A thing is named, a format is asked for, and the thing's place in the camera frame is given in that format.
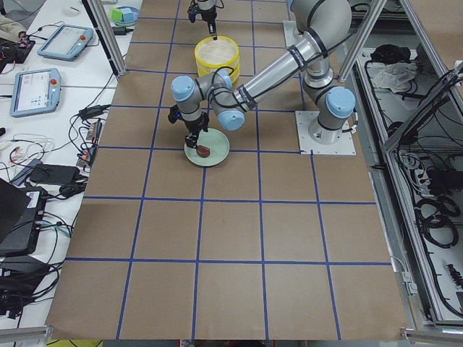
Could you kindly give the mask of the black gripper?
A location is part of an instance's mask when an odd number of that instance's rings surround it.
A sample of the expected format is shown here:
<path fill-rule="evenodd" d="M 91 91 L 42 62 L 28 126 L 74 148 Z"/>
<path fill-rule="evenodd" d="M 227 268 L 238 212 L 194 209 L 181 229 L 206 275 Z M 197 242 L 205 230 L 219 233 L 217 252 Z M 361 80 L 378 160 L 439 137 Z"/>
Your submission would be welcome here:
<path fill-rule="evenodd" d="M 208 132 L 209 115 L 206 112 L 202 112 L 200 117 L 194 121 L 184 121 L 189 133 L 184 138 L 184 143 L 187 148 L 197 150 L 197 141 L 200 136 L 200 132 Z"/>
<path fill-rule="evenodd" d="M 208 30 L 212 39 L 217 39 L 215 0 L 192 0 L 187 9 L 187 14 L 191 23 L 195 23 L 196 17 L 200 15 L 202 20 L 208 23 Z"/>

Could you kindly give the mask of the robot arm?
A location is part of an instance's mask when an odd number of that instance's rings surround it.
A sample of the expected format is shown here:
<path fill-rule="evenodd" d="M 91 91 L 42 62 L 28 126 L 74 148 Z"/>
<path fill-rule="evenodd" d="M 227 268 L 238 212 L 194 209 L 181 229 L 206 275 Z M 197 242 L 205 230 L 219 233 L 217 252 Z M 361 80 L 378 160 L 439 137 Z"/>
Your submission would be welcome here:
<path fill-rule="evenodd" d="M 193 79 L 176 77 L 171 93 L 176 101 L 168 115 L 171 123 L 183 121 L 188 133 L 185 144 L 196 149 L 201 131 L 208 131 L 209 116 L 200 104 L 207 101 L 220 125 L 228 131 L 239 129 L 245 113 L 295 74 L 304 76 L 305 92 L 318 107 L 317 119 L 309 125 L 310 137 L 323 145 L 339 139 L 342 127 L 355 107 L 353 93 L 333 85 L 329 54 L 347 39 L 352 11 L 347 1 L 289 1 L 297 26 L 297 42 L 249 82 L 232 89 L 225 69 Z"/>
<path fill-rule="evenodd" d="M 192 0 L 187 9 L 189 21 L 196 22 L 196 17 L 201 16 L 202 21 L 208 25 L 209 35 L 213 40 L 218 38 L 216 31 L 216 2 L 214 0 Z"/>

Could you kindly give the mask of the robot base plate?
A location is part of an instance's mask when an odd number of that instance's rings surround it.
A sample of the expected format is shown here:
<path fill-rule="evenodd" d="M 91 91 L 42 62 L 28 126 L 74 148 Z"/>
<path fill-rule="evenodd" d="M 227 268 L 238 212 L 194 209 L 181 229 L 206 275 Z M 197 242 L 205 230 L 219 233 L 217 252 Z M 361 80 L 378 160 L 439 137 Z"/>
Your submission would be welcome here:
<path fill-rule="evenodd" d="M 300 153 L 355 156 L 349 122 L 345 120 L 341 129 L 327 130 L 318 123 L 318 115 L 318 111 L 295 112 Z"/>

